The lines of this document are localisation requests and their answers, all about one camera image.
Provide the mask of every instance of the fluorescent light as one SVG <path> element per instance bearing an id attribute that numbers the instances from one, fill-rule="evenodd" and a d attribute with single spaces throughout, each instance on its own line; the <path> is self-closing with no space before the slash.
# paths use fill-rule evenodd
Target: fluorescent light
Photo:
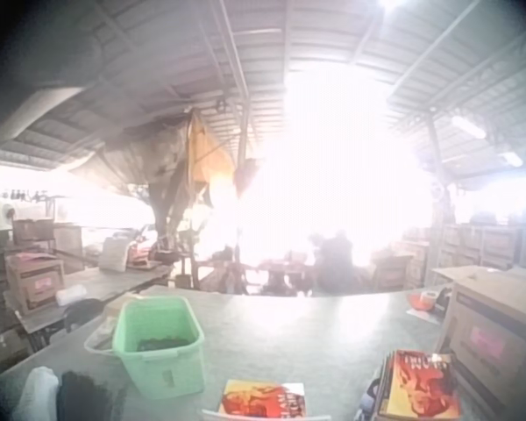
<path id="1" fill-rule="evenodd" d="M 524 163 L 522 158 L 514 152 L 503 152 L 500 155 L 513 167 L 521 167 Z"/>
<path id="2" fill-rule="evenodd" d="M 380 0 L 380 4 L 386 11 L 392 11 L 404 1 L 405 0 Z"/>
<path id="3" fill-rule="evenodd" d="M 478 127 L 469 120 L 466 120 L 460 116 L 452 117 L 452 124 L 459 127 L 464 132 L 470 133 L 476 139 L 484 139 L 487 137 L 487 133 L 482 128 Z"/>

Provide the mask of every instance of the label on box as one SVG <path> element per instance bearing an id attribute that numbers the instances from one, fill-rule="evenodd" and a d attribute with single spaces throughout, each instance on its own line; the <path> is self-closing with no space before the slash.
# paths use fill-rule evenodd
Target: label on box
<path id="1" fill-rule="evenodd" d="M 483 331 L 474 326 L 470 333 L 470 341 L 477 346 L 478 351 L 485 355 L 491 355 L 496 360 L 501 359 L 502 351 L 505 348 L 505 341 L 495 334 Z"/>
<path id="2" fill-rule="evenodd" d="M 43 289 L 49 289 L 53 286 L 53 278 L 41 278 L 35 281 L 35 290 L 40 292 Z"/>

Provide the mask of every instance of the gray table surface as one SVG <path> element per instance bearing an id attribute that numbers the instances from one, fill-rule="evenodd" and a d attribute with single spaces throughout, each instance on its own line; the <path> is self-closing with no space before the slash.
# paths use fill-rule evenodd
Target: gray table surface
<path id="1" fill-rule="evenodd" d="M 108 301 L 126 291 L 159 279 L 169 274 L 170 270 L 171 268 L 168 266 L 158 266 L 147 271 L 127 268 L 125 272 L 119 273 L 90 268 L 65 275 L 64 284 L 66 288 L 81 284 L 88 291 L 87 298 Z M 13 299 L 10 291 L 4 292 L 4 298 L 8 306 L 16 312 L 19 323 L 21 323 L 27 333 L 34 333 L 62 320 L 64 314 L 64 307 L 50 305 L 42 310 L 24 315 L 18 311 L 16 300 Z"/>
<path id="2" fill-rule="evenodd" d="M 91 375 L 112 390 L 129 385 L 124 420 L 135 419 L 137 409 L 159 414 L 148 421 L 198 419 L 195 412 L 200 409 L 217 410 L 228 379 L 245 379 L 303 382 L 309 416 L 352 421 L 383 357 L 397 348 L 432 352 L 441 332 L 440 325 L 406 314 L 406 292 L 283 298 L 158 286 L 143 291 L 143 295 L 160 294 L 185 296 L 204 331 L 202 394 L 145 402 L 117 358 L 83 349 L 84 340 L 100 323 L 94 320 L 1 374 L 4 407 L 16 405 L 33 368 L 46 366 L 58 376 L 68 370 Z M 464 420 L 484 419 L 464 394 L 462 404 Z"/>

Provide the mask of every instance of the red book cover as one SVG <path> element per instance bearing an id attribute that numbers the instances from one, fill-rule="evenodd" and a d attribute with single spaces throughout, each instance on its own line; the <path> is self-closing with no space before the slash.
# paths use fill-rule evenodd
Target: red book cover
<path id="1" fill-rule="evenodd" d="M 458 419 L 457 383 L 451 356 L 397 351 L 380 414 L 391 417 Z"/>
<path id="2" fill-rule="evenodd" d="M 229 380 L 218 412 L 244 417 L 305 417 L 304 386 Z"/>

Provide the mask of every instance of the green plastic basket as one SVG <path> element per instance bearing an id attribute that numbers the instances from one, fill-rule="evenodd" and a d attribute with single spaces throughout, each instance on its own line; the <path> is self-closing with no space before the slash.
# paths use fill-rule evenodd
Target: green plastic basket
<path id="1" fill-rule="evenodd" d="M 143 339 L 186 339 L 189 345 L 139 352 Z M 144 397 L 164 399 L 204 389 L 204 334 L 181 296 L 146 297 L 121 310 L 113 352 Z"/>

